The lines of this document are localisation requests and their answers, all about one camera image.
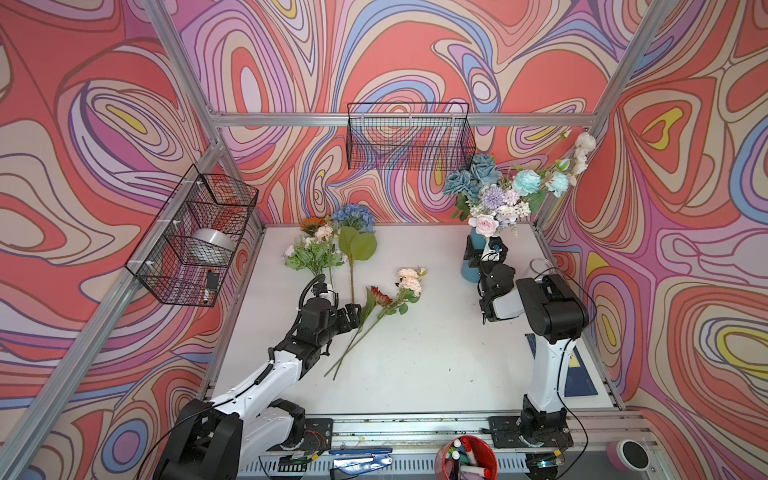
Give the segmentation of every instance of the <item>blue hydrangea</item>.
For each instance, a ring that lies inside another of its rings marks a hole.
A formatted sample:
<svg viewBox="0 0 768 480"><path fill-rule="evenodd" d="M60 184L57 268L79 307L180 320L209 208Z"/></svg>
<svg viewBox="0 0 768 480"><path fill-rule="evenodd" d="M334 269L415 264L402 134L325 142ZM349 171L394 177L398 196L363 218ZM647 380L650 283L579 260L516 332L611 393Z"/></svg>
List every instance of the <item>blue hydrangea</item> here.
<svg viewBox="0 0 768 480"><path fill-rule="evenodd" d="M333 221L342 227L356 228L360 233L373 232L376 219L365 205L347 204L331 214Z"/></svg>

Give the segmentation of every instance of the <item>colorful wall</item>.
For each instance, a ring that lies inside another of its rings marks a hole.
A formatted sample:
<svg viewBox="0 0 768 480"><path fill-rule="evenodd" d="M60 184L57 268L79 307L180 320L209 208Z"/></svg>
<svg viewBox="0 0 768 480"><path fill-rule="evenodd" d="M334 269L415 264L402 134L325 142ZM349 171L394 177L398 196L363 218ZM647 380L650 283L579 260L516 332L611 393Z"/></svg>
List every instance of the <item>colorful wall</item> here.
<svg viewBox="0 0 768 480"><path fill-rule="evenodd" d="M592 112L645 0L189 0L173 7L215 111L336 112L351 101L463 99L477 112ZM539 165L561 129L482 127L499 163ZM364 202L382 221L446 221L445 172L346 168L345 128L232 127L269 223Z"/></svg>
<svg viewBox="0 0 768 480"><path fill-rule="evenodd" d="M0 443L207 147L141 2L0 2ZM133 475L195 396L213 309L136 295L25 478Z"/></svg>
<svg viewBox="0 0 768 480"><path fill-rule="evenodd" d="M547 237L680 478L768 478L768 6L681 1Z"/></svg>

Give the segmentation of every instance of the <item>flower bouquet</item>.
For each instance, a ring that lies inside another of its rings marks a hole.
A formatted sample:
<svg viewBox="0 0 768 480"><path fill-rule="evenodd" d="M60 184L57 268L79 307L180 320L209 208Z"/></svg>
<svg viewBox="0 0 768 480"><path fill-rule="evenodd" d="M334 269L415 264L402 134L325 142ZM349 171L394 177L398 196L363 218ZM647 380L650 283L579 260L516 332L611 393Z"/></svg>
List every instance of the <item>flower bouquet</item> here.
<svg viewBox="0 0 768 480"><path fill-rule="evenodd" d="M467 220L485 237L515 225L519 218L537 212L548 193L560 197L576 184L577 176L587 169L587 154L595 149L596 142L584 132L575 146L573 162L564 158L538 170L515 166L515 175L504 175L492 156L476 154L469 170L457 170L445 178L442 192L456 196L457 210L452 218Z"/></svg>

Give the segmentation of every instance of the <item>red flower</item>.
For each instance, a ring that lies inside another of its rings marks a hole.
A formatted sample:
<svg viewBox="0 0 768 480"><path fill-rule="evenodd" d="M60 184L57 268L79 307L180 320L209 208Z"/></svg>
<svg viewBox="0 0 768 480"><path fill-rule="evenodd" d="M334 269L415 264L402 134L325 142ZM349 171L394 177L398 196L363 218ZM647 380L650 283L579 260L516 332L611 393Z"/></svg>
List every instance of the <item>red flower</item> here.
<svg viewBox="0 0 768 480"><path fill-rule="evenodd" d="M389 298L387 295L384 295L379 288L372 286L371 287L371 293L373 293L374 298L376 298L376 303L378 303L381 306L389 305L392 303L392 299Z"/></svg>

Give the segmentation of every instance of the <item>orange flower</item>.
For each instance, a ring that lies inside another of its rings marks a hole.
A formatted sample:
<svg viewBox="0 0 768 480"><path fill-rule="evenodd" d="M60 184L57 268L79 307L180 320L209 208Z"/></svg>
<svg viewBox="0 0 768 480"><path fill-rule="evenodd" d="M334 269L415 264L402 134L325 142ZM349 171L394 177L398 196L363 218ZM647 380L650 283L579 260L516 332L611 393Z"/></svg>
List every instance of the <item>orange flower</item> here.
<svg viewBox="0 0 768 480"><path fill-rule="evenodd" d="M381 292L381 290L379 290L375 286L371 287L371 293L373 293L374 298L376 298L376 303L378 303L379 305L385 306L392 303L392 299L389 298L387 295L384 295Z"/></svg>
<svg viewBox="0 0 768 480"><path fill-rule="evenodd" d="M322 227L325 224L326 224L326 219L324 218L310 217L304 220L300 224L300 227L301 227L301 231L306 232L311 236L314 236L317 229Z"/></svg>

